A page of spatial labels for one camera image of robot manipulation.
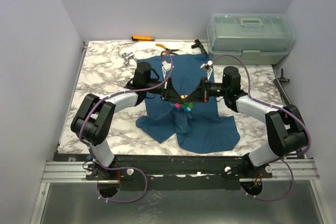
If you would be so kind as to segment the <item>blue t-shirt garment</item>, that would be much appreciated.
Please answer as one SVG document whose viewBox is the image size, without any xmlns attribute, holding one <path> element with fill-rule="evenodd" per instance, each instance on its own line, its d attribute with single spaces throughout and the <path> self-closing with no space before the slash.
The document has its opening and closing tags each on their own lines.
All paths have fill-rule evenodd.
<svg viewBox="0 0 336 224">
<path fill-rule="evenodd" d="M 206 75 L 201 64 L 208 62 L 208 55 L 174 55 L 171 75 L 175 90 L 190 94 Z M 156 95 L 145 100 L 147 114 L 136 121 L 136 126 L 163 143 L 173 134 L 180 148 L 193 153 L 231 151 L 239 142 L 233 116 L 220 116 L 217 102 L 206 103 L 166 102 Z"/>
</svg>

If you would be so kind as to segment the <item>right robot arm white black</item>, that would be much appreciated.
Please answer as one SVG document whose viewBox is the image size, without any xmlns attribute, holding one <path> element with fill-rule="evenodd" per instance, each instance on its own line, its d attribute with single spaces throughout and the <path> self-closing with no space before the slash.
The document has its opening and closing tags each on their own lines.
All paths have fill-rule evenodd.
<svg viewBox="0 0 336 224">
<path fill-rule="evenodd" d="M 249 115 L 263 122 L 268 142 L 242 157 L 240 169 L 249 178 L 260 172 L 260 167 L 298 149 L 308 147 L 310 137 L 298 108 L 267 104 L 254 99 L 241 89 L 241 76 L 236 67 L 225 67 L 221 83 L 202 78 L 197 88 L 185 95 L 188 102 L 208 102 L 210 97 L 223 97 L 225 105 L 234 112 Z"/>
</svg>

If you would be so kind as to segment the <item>rainbow flower plush brooch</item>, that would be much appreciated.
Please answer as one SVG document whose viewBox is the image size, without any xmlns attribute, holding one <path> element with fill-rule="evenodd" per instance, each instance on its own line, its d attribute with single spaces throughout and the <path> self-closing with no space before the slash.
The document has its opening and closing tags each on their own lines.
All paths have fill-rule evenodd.
<svg viewBox="0 0 336 224">
<path fill-rule="evenodd" d="M 176 103 L 173 106 L 180 112 L 189 113 L 194 107 L 194 104 L 193 102 L 185 102 L 185 103 Z"/>
</svg>

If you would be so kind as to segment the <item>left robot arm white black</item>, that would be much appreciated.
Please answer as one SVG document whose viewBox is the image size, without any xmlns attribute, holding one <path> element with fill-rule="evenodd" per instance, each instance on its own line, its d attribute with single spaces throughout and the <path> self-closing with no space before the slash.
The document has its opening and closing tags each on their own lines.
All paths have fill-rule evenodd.
<svg viewBox="0 0 336 224">
<path fill-rule="evenodd" d="M 137 64 L 134 77 L 122 91 L 100 98 L 92 93 L 86 95 L 74 116 L 70 129 L 80 142 L 87 146 L 93 161 L 99 164 L 98 173 L 104 179 L 112 179 L 116 175 L 116 166 L 112 162 L 112 153 L 107 136 L 114 114 L 139 105 L 148 92 L 160 94 L 167 100 L 166 91 L 172 88 L 172 63 L 162 62 L 163 81 L 148 62 Z"/>
</svg>

